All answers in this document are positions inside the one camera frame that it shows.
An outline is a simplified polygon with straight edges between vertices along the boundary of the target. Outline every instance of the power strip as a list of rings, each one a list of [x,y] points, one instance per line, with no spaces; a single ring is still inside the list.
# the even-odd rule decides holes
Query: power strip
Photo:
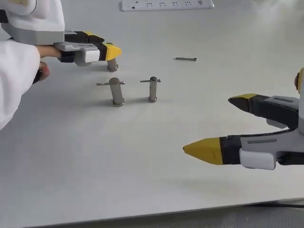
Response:
[[[121,11],[212,9],[212,0],[123,0]]]

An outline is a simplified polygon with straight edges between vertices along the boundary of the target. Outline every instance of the standing metal pin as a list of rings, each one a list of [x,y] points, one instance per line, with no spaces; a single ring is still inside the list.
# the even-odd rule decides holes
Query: standing metal pin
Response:
[[[118,66],[115,58],[108,61],[108,71],[115,72],[118,69],[119,69],[119,66]]]
[[[141,82],[150,82],[150,95],[149,95],[149,102],[155,103],[157,101],[157,83],[161,82],[160,79],[157,79],[157,77],[150,77],[150,80],[142,80]]]
[[[121,107],[124,105],[125,100],[122,93],[122,88],[120,85],[124,85],[125,82],[121,82],[117,77],[110,79],[108,83],[98,83],[97,86],[110,86],[112,96],[113,96],[113,105],[116,107]]]

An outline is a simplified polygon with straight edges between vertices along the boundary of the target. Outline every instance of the finger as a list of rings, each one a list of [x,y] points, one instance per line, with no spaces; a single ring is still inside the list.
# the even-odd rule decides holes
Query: finger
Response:
[[[53,46],[36,46],[41,58],[44,57],[61,57],[60,51]]]
[[[40,62],[39,70],[42,71],[40,81],[45,80],[50,75],[48,65],[45,62]]]

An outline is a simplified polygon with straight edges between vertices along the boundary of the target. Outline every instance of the table surface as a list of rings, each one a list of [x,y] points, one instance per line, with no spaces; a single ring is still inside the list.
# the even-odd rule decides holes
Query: table surface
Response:
[[[277,131],[227,99],[298,96],[304,1],[214,0],[215,9],[150,12],[120,12],[117,0],[62,3],[66,28],[121,47],[120,70],[48,59],[52,77],[24,95],[0,132],[0,228],[304,196],[304,166],[213,166],[182,150],[206,137]],[[110,88],[95,86],[114,76],[126,81],[120,108]],[[151,76],[162,79],[154,104],[139,82]]]

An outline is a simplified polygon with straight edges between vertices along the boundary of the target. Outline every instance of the white sleeve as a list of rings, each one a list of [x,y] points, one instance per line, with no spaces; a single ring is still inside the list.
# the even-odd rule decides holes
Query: white sleeve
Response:
[[[40,54],[35,46],[0,41],[0,130],[13,118],[39,64]]]

